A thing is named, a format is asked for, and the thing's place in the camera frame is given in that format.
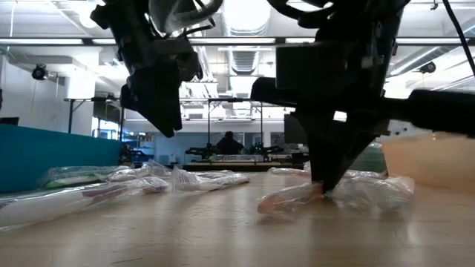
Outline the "grey plastic bin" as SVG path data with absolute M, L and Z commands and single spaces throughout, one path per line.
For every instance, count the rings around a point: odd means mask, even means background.
M 381 173 L 387 169 L 381 144 L 370 143 L 350 166 L 351 170 Z

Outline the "white ceiling air duct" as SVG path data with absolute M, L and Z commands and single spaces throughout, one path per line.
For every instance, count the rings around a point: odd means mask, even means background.
M 99 53 L 99 71 L 109 79 L 123 82 L 129 75 L 127 67 L 117 58 L 117 50 L 113 47 L 106 47 Z

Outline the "person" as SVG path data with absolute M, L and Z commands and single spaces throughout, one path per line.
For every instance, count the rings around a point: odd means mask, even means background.
M 235 155 L 239 154 L 244 146 L 234 139 L 232 131 L 225 132 L 224 137 L 216 144 L 220 154 Z

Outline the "green white wrapped toothbrush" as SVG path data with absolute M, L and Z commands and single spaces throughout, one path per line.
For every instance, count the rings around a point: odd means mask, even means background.
M 42 187 L 54 189 L 103 182 L 110 174 L 128 169 L 128 166 L 123 165 L 50 168 L 43 178 Z

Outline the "black overhead crossbar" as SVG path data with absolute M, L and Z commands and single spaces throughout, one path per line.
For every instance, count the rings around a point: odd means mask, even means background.
M 193 46 L 274 46 L 279 44 L 310 43 L 311 37 L 189 37 Z M 461 46 L 458 38 L 400 37 L 396 39 L 399 46 Z M 109 38 L 0 38 L 4 46 L 113 46 L 116 42 Z

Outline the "purple white toothbrush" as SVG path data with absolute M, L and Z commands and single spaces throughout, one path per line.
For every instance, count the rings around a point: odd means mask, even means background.
M 233 171 L 190 172 L 174 168 L 171 185 L 174 191 L 215 191 L 235 185 L 249 183 L 250 178 Z
M 168 188 L 169 183 L 159 177 L 143 177 L 0 197 L 0 228 L 40 223 L 117 197 L 140 192 L 161 193 Z
M 169 177 L 170 175 L 170 168 L 167 168 L 154 160 L 149 160 L 148 162 L 143 163 L 141 168 L 128 168 L 115 171 L 107 176 L 107 181 L 123 182 L 144 177 Z

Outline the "wooden workstation table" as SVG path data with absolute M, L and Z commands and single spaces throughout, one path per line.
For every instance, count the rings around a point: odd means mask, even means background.
M 234 171 L 234 172 L 266 172 L 270 168 L 303 169 L 303 164 L 285 162 L 191 162 L 183 165 L 186 171 Z

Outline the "orange translucent plastic bin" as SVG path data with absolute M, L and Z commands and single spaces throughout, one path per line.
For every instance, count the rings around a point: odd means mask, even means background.
M 424 133 L 382 144 L 390 175 L 416 184 L 475 195 L 475 139 L 451 133 Z

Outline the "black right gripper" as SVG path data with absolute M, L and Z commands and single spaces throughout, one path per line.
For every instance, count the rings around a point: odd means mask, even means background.
M 321 192 L 333 190 L 363 150 L 381 135 L 388 135 L 388 120 L 409 122 L 417 128 L 475 136 L 475 94 L 413 90 L 406 99 L 387 98 L 380 72 L 382 55 L 368 56 L 356 43 L 347 48 L 347 69 L 341 87 L 279 89 L 274 78 L 257 79 L 254 101 L 294 108 L 306 136 L 312 182 Z M 333 120 L 336 111 L 346 122 Z

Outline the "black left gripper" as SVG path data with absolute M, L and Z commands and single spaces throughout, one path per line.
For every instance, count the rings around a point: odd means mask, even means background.
M 134 43 L 122 39 L 118 58 L 129 76 L 121 88 L 120 104 L 147 119 L 171 138 L 182 128 L 179 87 L 203 78 L 198 53 L 188 39 L 155 39 Z

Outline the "black metal rack frame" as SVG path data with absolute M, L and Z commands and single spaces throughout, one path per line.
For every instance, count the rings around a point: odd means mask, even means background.
M 155 132 L 157 129 L 136 111 L 120 106 L 116 97 L 93 97 L 90 99 L 67 99 L 69 103 L 68 130 L 72 130 L 73 114 L 86 102 L 114 105 L 119 110 L 119 134 L 123 130 L 133 132 Z M 233 133 L 258 134 L 265 140 L 263 103 L 244 98 L 184 98 L 181 133 L 205 133 L 206 142 L 215 144 L 213 134 L 231 131 Z

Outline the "teal plastic bin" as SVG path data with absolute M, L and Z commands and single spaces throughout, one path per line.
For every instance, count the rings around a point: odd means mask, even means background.
M 0 194 L 38 188 L 53 167 L 116 165 L 120 147 L 116 140 L 0 125 Z

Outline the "silver round ventilation duct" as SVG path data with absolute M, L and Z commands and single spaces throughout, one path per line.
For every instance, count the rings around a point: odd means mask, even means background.
M 223 0 L 222 23 L 226 36 L 265 36 L 271 16 L 267 0 Z M 232 48 L 229 52 L 231 70 L 237 75 L 250 75 L 258 67 L 260 52 L 255 47 Z
M 392 58 L 387 76 L 399 76 L 458 48 L 456 44 L 443 45 L 443 39 L 458 39 L 454 26 L 449 22 L 429 26 L 404 23 L 398 36 L 398 50 Z

